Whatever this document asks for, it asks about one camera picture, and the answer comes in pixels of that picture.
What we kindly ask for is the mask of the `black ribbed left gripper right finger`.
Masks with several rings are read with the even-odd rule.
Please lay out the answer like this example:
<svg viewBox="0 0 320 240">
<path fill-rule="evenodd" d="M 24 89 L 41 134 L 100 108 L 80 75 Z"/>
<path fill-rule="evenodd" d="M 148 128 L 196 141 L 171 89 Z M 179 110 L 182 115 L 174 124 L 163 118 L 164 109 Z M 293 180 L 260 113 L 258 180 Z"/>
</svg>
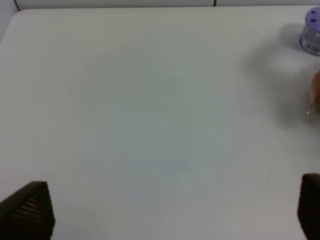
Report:
<svg viewBox="0 0 320 240">
<path fill-rule="evenodd" d="M 307 240 L 320 239 L 320 175 L 302 176 L 297 216 Z"/>
</svg>

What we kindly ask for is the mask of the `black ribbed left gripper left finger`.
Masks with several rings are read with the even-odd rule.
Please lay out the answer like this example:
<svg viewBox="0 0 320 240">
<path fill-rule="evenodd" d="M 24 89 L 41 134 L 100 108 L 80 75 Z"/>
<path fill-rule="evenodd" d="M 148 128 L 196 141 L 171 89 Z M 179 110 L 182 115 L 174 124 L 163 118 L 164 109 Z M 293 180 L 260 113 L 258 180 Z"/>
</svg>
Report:
<svg viewBox="0 0 320 240">
<path fill-rule="evenodd" d="M 55 224 L 46 181 L 32 181 L 0 202 L 2 240 L 50 240 Z"/>
</svg>

